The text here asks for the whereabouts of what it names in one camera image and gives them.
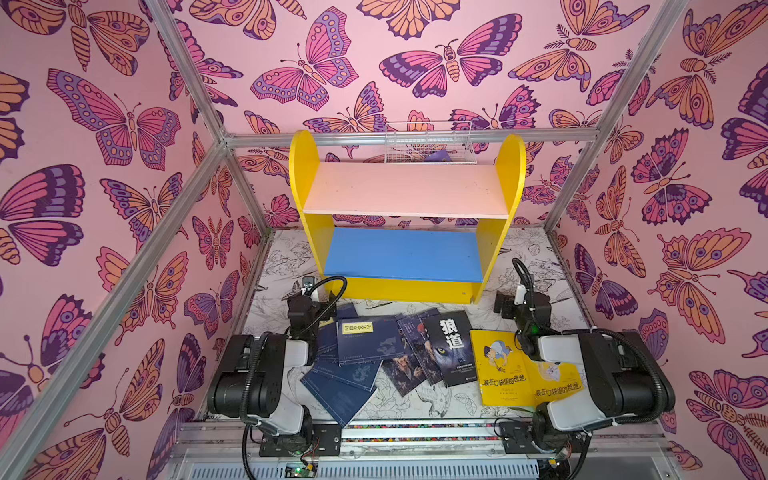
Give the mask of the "black wolf cover book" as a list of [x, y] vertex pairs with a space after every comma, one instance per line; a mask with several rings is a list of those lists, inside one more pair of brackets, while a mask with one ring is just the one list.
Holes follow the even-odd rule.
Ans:
[[477, 381], [471, 335], [464, 310], [439, 313], [424, 320], [435, 361], [446, 387]]

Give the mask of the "dark portrait book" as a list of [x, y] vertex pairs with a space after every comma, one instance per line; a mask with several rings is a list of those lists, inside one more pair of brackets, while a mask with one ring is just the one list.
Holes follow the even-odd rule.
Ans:
[[412, 354], [384, 360], [382, 369], [401, 397], [408, 395], [426, 380], [422, 367]]
[[435, 360], [424, 321], [438, 314], [439, 311], [436, 308], [431, 308], [411, 315], [401, 316], [397, 320], [401, 333], [431, 385], [440, 383], [443, 377]]

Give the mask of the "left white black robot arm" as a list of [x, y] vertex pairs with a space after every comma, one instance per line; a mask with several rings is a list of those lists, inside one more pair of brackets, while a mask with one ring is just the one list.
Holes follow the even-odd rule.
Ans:
[[334, 318], [347, 284], [346, 277], [334, 275], [290, 296], [285, 333], [234, 335], [226, 344], [206, 406], [244, 425], [243, 451], [255, 429], [265, 445], [281, 453], [301, 456], [318, 443], [308, 408], [283, 393], [283, 380], [288, 370], [316, 359], [319, 324]]

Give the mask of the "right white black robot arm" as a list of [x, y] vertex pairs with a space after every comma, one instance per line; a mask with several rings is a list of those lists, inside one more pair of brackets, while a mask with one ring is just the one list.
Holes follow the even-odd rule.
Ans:
[[520, 284], [513, 295], [498, 293], [493, 308], [515, 322], [513, 345], [534, 362], [577, 366], [586, 377], [585, 389], [536, 406], [529, 431], [538, 450], [559, 451], [579, 436], [651, 423], [674, 410], [674, 389], [639, 333], [555, 330], [550, 297], [535, 290], [533, 275], [520, 259], [513, 267]]

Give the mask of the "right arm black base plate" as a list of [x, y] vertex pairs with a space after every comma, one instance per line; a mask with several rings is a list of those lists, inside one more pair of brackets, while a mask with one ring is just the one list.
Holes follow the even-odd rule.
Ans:
[[561, 432], [535, 422], [499, 418], [493, 426], [507, 454], [542, 454], [549, 456], [582, 453], [584, 437], [580, 432]]

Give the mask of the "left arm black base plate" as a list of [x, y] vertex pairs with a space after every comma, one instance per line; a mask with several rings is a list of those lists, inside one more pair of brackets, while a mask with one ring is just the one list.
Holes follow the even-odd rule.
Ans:
[[292, 435], [264, 435], [260, 457], [336, 457], [340, 454], [342, 428], [336, 423], [313, 424]]

